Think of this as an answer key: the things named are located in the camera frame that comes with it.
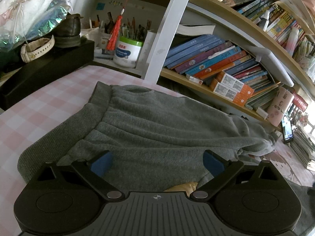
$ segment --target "blue sticky note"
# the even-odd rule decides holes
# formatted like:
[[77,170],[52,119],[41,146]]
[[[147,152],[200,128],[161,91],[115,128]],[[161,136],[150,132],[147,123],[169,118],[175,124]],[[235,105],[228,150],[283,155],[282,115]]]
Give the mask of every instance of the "blue sticky note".
[[102,11],[102,10],[104,9],[104,7],[105,7],[105,3],[99,2],[99,3],[97,4],[96,10],[97,10],[97,11]]

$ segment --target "white bottle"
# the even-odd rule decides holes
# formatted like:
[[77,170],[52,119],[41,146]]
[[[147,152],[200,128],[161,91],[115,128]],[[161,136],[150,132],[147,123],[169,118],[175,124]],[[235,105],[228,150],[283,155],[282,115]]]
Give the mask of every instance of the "white bottle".
[[290,56],[293,56],[298,39],[299,39],[299,29],[297,27],[292,27],[292,31],[289,35],[289,39],[285,47],[285,50],[290,54]]
[[264,15],[261,17],[259,25],[258,25],[264,32],[266,32],[268,24],[269,24],[269,15],[270,15],[270,11],[266,10]]

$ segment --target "ribbon bow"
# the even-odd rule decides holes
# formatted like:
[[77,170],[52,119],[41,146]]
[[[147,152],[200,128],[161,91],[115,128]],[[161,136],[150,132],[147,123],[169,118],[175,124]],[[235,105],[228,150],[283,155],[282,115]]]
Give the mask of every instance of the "ribbon bow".
[[18,15],[19,14],[21,14],[21,17],[22,17],[22,28],[23,28],[24,13],[23,13],[23,10],[22,10],[22,6],[23,6],[23,3],[27,2],[27,1],[29,1],[29,0],[14,0],[10,4],[9,8],[3,14],[0,15],[0,26],[5,25],[5,23],[9,19],[13,20],[15,18],[14,28],[13,28],[13,35],[12,35],[12,42],[13,43],[14,43],[14,40],[15,40],[15,32],[16,32],[16,27],[17,27],[17,23],[18,23]]

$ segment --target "yellow cloth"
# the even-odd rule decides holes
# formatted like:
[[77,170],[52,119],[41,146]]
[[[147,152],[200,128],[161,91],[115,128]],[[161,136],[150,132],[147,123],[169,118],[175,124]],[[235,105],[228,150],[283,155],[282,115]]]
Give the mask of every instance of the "yellow cloth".
[[183,192],[185,191],[187,193],[187,196],[196,190],[197,187],[197,182],[189,182],[189,183],[184,183],[180,185],[175,185],[167,190],[165,192]]

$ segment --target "red tassel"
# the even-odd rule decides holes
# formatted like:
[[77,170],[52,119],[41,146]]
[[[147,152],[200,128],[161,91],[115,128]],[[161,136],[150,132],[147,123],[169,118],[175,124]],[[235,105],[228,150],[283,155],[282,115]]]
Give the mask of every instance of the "red tassel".
[[109,51],[113,51],[116,48],[116,41],[117,41],[118,34],[119,34],[121,20],[122,20],[122,15],[119,15],[117,17],[115,26],[114,26],[113,30],[111,31],[111,38],[108,41],[108,44],[107,44],[107,47],[106,47],[106,49],[109,50]]

